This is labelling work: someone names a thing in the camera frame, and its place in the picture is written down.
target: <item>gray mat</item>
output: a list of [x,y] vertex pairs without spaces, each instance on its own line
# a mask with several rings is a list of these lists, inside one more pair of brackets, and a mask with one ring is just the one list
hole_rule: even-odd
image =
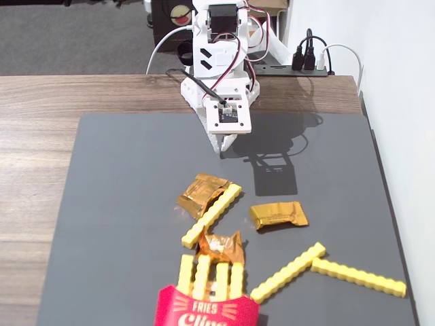
[[[194,220],[176,197],[199,172],[244,194],[211,228],[242,231],[247,292],[320,241],[328,259],[405,280],[366,119],[253,114],[252,134],[214,154],[195,115],[87,115],[80,122],[54,235],[39,326],[152,325],[177,282]],[[310,226],[257,232],[253,204],[302,202]],[[267,300],[259,325],[415,325],[409,296],[306,271]]]

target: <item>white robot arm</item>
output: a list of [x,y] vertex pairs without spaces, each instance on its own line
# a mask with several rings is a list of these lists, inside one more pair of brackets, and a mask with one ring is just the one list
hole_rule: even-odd
[[[192,4],[197,10],[192,11],[192,25],[164,37],[150,63],[161,43],[173,33],[192,30],[193,75],[184,71],[188,77],[181,83],[181,95],[198,115],[214,151],[220,153],[231,146],[237,135],[251,132],[249,107],[260,93],[250,63],[254,60],[247,57],[248,20],[256,20],[248,11],[264,12],[267,16],[266,33],[262,30],[262,35],[266,35],[262,36],[266,40],[266,54],[271,22],[264,10],[249,5],[247,0],[193,0]],[[245,62],[251,77],[244,69]],[[223,135],[222,143],[218,135]]]

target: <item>white wall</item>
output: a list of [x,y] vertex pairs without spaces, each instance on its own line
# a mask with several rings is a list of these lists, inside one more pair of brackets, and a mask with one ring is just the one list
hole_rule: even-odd
[[[292,52],[310,27],[327,43],[345,43],[361,56],[361,89],[377,135],[420,323],[435,325],[435,1],[292,1],[286,40]],[[321,48],[315,41],[316,56]],[[336,74],[356,80],[353,54],[340,48],[330,51]]]

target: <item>gray carpet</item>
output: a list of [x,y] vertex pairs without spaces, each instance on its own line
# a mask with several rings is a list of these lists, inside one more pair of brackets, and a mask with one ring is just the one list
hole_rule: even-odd
[[[154,49],[142,2],[0,7],[0,75],[145,73]],[[151,73],[181,67],[158,54]]]

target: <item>power strip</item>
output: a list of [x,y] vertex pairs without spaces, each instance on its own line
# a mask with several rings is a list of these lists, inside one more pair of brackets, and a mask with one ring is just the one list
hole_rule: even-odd
[[257,76],[290,76],[290,77],[327,77],[328,72],[324,70],[292,70],[292,66],[277,65],[254,65]]

